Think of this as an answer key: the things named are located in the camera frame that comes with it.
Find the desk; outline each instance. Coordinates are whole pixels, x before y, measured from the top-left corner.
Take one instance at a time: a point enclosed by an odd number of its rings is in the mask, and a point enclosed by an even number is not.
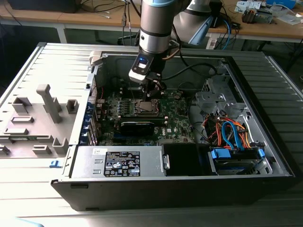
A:
[[[94,5],[100,2],[104,3],[106,0],[94,0]],[[241,14],[234,13],[234,8],[237,0],[223,0],[227,14],[234,22],[241,24],[241,30],[237,35],[237,39],[250,39],[250,40],[264,40],[264,41],[278,41],[278,42],[293,42],[298,43],[303,37],[303,25],[289,25],[278,19],[273,20],[273,24],[245,24],[241,21]],[[61,43],[67,43],[65,36],[65,29],[87,29],[87,30],[106,30],[106,31],[121,31],[121,19],[123,7],[110,11],[110,19],[102,17],[96,13],[89,13],[79,10],[75,14],[61,13],[61,12],[44,12],[44,11],[31,11],[31,10],[13,10],[10,5],[3,0],[0,1],[0,20],[3,24],[19,25],[14,18],[8,13],[4,5],[12,15],[23,26],[41,26],[53,27],[57,29]],[[120,5],[120,2],[114,2],[110,7],[102,6],[100,9],[108,9],[113,6]],[[130,7],[132,31],[137,32],[140,28],[140,18],[137,16],[133,7]],[[207,36],[210,37],[207,49],[213,49],[213,41],[223,37],[226,28],[222,25],[218,28],[211,28]]]

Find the warning label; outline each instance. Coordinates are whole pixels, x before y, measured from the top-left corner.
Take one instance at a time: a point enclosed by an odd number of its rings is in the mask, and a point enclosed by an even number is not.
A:
[[[106,152],[104,176],[140,176],[140,152]]]

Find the robotic arm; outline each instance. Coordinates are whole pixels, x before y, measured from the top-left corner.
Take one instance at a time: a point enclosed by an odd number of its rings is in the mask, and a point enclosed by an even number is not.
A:
[[[190,0],[143,0],[139,54],[129,72],[129,77],[132,81],[142,84],[144,99],[166,89],[165,84],[161,82],[161,74],[166,60],[169,59],[167,52],[174,17],[184,11],[185,15],[193,16],[196,21],[197,18],[202,18],[202,23],[201,21],[196,23],[202,25],[198,27],[191,41],[197,38],[201,40],[205,37],[212,22],[209,0],[200,0],[198,3],[195,1],[197,0],[191,2]],[[187,19],[179,20],[183,21],[179,27],[186,27],[190,25],[187,23],[191,23],[191,21],[186,22]]]

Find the gray plastic part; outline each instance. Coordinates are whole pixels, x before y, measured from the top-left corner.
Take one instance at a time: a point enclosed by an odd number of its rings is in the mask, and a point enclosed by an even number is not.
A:
[[[21,116],[21,117],[13,117],[11,119],[11,122],[13,124],[19,124],[19,123],[33,123],[34,119],[32,116]]]
[[[52,143],[53,142],[53,136],[52,135],[48,135],[47,137],[37,137],[37,141],[39,143]]]
[[[14,124],[12,121],[8,121],[8,124],[4,129],[26,128],[29,131],[28,135],[0,136],[0,144],[3,144],[10,149],[10,157],[38,157],[38,155],[32,151],[33,146],[38,144],[48,145],[52,152],[48,157],[65,156],[65,154],[56,153],[52,146],[53,140],[54,138],[57,138],[60,142],[62,142],[64,138],[68,141],[70,140],[76,114],[68,113],[65,106],[66,102],[60,103],[60,105],[62,108],[62,111],[60,112],[62,119],[60,124],[53,123],[50,114],[45,112],[43,103],[32,103],[32,106],[27,107],[27,115],[34,118],[33,122]],[[13,117],[19,117],[19,115],[14,112],[11,119]]]
[[[0,155],[8,155],[9,149],[3,145],[0,145]]]
[[[66,155],[67,150],[68,150],[68,141],[66,138],[64,138],[62,145],[58,141],[57,138],[53,141],[53,148],[56,151],[58,155]]]
[[[49,86],[49,84],[39,84],[36,92],[41,95],[53,122],[59,123],[61,121],[61,117],[57,111],[56,104],[53,102],[53,98],[49,93],[50,89],[51,87]]]
[[[60,106],[60,104],[58,102],[58,99],[56,97],[52,97],[52,99],[53,99],[53,103],[56,106],[57,111],[60,112],[62,109],[61,109],[61,106]],[[48,113],[47,106],[44,104],[43,107],[44,107],[45,111]]]
[[[52,151],[47,145],[34,145],[33,152],[36,155],[51,154]]]
[[[10,135],[28,135],[27,129],[6,129],[4,134]]]
[[[69,114],[76,114],[79,108],[78,101],[76,99],[69,99],[66,103],[66,108]]]
[[[18,114],[27,114],[26,106],[31,106],[32,104],[26,97],[17,97],[14,101],[12,106],[14,107],[15,111]]]
[[[14,143],[9,137],[0,138],[0,143]]]

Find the blue drive bracket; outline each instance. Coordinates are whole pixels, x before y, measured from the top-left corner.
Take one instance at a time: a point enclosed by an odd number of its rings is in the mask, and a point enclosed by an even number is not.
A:
[[[258,153],[259,153],[260,157],[265,157],[265,153],[264,153],[263,149],[259,149]]]
[[[213,159],[216,159],[216,158],[231,158],[231,154],[230,154],[229,150],[224,149],[224,148],[213,149],[211,154],[212,154]]]
[[[222,125],[222,137],[223,137],[223,140],[232,148],[234,149],[234,146],[232,145],[232,143],[229,142],[229,140],[226,138],[226,135],[225,135],[225,127],[227,124],[230,124],[232,126],[232,130],[233,130],[233,134],[234,134],[234,137],[235,137],[235,141],[236,141],[236,144],[237,144],[237,147],[241,150],[241,151],[244,151],[244,147],[242,146],[242,143],[241,141],[239,140],[239,137],[238,137],[238,132],[237,132],[237,128],[236,126],[232,123],[232,122],[224,122],[223,125]]]

